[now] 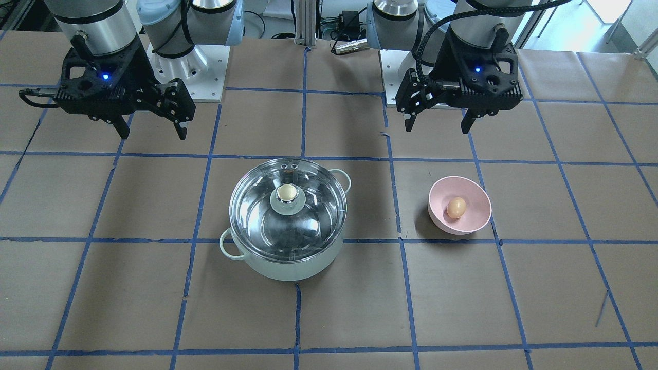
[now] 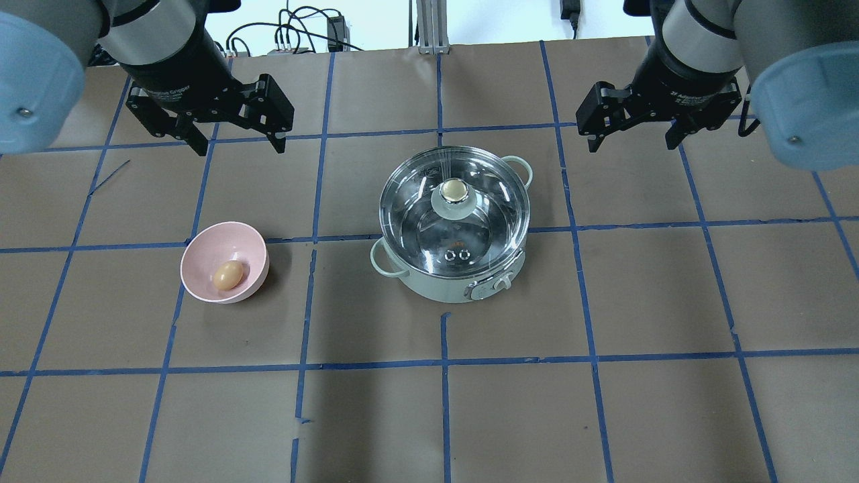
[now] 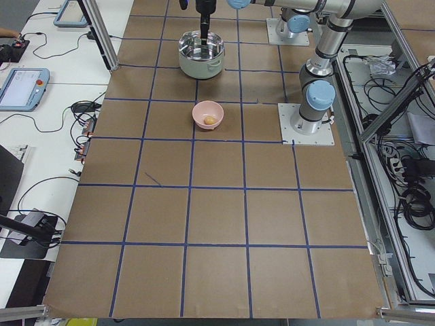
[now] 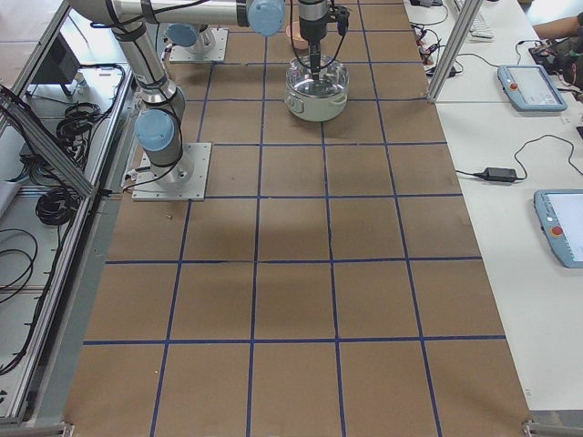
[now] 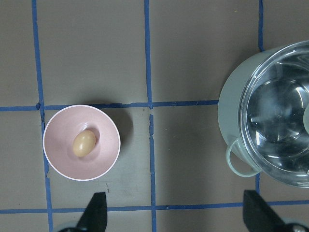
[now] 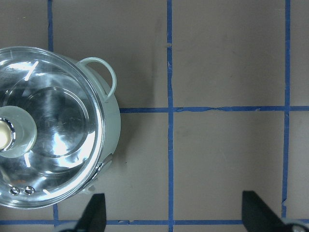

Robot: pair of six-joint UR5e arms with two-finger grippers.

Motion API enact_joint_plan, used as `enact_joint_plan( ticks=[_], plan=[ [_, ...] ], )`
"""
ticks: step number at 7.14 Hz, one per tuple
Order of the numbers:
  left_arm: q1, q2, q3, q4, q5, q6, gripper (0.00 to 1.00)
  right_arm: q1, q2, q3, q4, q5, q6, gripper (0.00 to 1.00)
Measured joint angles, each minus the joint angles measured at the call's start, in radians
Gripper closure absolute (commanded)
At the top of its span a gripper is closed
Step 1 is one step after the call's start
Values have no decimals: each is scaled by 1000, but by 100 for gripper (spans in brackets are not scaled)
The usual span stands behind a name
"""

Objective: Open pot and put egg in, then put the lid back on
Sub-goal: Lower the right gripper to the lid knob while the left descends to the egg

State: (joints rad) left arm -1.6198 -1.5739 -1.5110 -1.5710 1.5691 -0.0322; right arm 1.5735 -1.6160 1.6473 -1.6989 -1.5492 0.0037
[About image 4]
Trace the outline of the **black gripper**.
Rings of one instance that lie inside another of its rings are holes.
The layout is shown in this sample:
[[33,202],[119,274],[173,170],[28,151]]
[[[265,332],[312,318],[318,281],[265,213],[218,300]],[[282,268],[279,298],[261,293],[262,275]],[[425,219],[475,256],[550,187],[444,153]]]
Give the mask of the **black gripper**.
[[320,41],[327,34],[329,6],[325,0],[300,0],[299,23],[301,37],[308,42],[310,72],[314,76],[321,70]]

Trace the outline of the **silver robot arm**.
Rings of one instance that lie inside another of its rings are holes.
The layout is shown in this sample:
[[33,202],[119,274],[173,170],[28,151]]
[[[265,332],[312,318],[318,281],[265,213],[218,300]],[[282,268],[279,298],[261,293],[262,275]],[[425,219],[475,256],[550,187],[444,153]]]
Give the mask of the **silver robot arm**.
[[166,31],[169,53],[165,60],[172,65],[186,64],[259,64],[268,62],[287,63],[295,55],[308,55],[308,46],[294,32],[263,37],[251,31],[236,31],[228,27],[194,25],[170,25]]
[[292,4],[285,1],[72,1],[70,6],[117,39],[145,105],[135,136],[147,153],[154,181],[167,184],[188,173],[181,135],[184,96],[169,78],[147,26],[235,25],[268,37],[292,14]]

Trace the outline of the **person forearm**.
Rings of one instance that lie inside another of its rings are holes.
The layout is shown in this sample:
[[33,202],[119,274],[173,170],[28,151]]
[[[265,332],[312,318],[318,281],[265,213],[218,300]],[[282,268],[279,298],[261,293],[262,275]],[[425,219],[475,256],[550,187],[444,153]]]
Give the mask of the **person forearm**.
[[540,39],[561,39],[581,36],[582,14],[534,25],[533,29]]

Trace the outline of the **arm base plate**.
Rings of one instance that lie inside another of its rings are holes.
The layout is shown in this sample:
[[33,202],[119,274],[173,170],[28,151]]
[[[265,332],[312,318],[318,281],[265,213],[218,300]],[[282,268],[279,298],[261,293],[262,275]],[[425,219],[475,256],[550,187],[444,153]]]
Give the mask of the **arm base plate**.
[[185,143],[178,164],[168,172],[150,164],[143,152],[141,166],[148,170],[139,172],[132,189],[135,201],[202,201],[206,194],[211,143]]
[[225,59],[229,30],[172,25],[167,32],[172,42],[169,62],[173,64],[221,63]]

